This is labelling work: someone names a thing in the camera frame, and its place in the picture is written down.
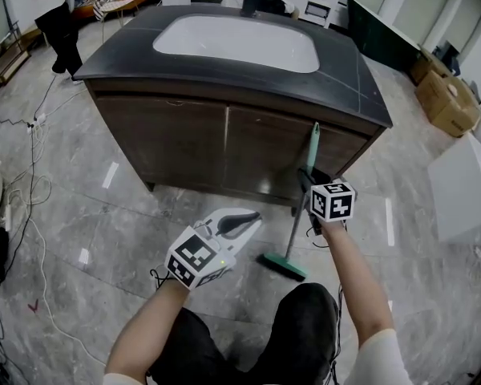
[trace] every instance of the gray tile floor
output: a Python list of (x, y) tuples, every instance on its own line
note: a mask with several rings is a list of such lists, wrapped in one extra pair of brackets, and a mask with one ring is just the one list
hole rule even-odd
[[(107, 22), (106, 35), (118, 28), (117, 21)], [(81, 30), (79, 49), (84, 59), (100, 43), (99, 24)], [(0, 91), (2, 118), (31, 120), (53, 78), (54, 60), (49, 48), (32, 53)], [(427, 165), (453, 140), (427, 123), (406, 76), (366, 61), (394, 128), (346, 173), (360, 192), (349, 231), (392, 301), (411, 378), (415, 383), (453, 381), (481, 365), (481, 257), (471, 247), (439, 244), (426, 175)], [(52, 183), (50, 198), (34, 207), (33, 218), (46, 240), (46, 296), (55, 321), (81, 338), (93, 355), (106, 360), (122, 326), (154, 290), (150, 268), (163, 261), (184, 226), (216, 208), (254, 208), (262, 212), (265, 223), (241, 252), (234, 272), (194, 291), (187, 304), (206, 321), (220, 349), (248, 369), (269, 338), (278, 302), (296, 285), (254, 261), (260, 253), (284, 252), (292, 224), (289, 209), (163, 186), (149, 193), (84, 86), (57, 77), (39, 113), (53, 111), (75, 94), (48, 118), (44, 154), (35, 165), (35, 177), (46, 176)], [(7, 180), (30, 163), (29, 145), (23, 126), (0, 125), (0, 166)], [(105, 189), (103, 180), (112, 162), (119, 168)], [(30, 176), (18, 182), (24, 196), (29, 185)], [(35, 196), (49, 191), (48, 183), (41, 180)], [(387, 206), (392, 212), (388, 218)], [(18, 200), (14, 208), (16, 229), (24, 209)], [(394, 244), (387, 220), (393, 225)], [(336, 293), (338, 276), (329, 251), (312, 245), (305, 236), (307, 228), (303, 221), (293, 260), (309, 270), (309, 281)], [(51, 325), (42, 303), (42, 246), (30, 225), (0, 288), (7, 352), (31, 383), (100, 384), (103, 368)], [(89, 251), (87, 263), (80, 261), (82, 249)], [(36, 300), (35, 314), (27, 305)], [(358, 348), (353, 323), (347, 311), (343, 315), (341, 382)]]

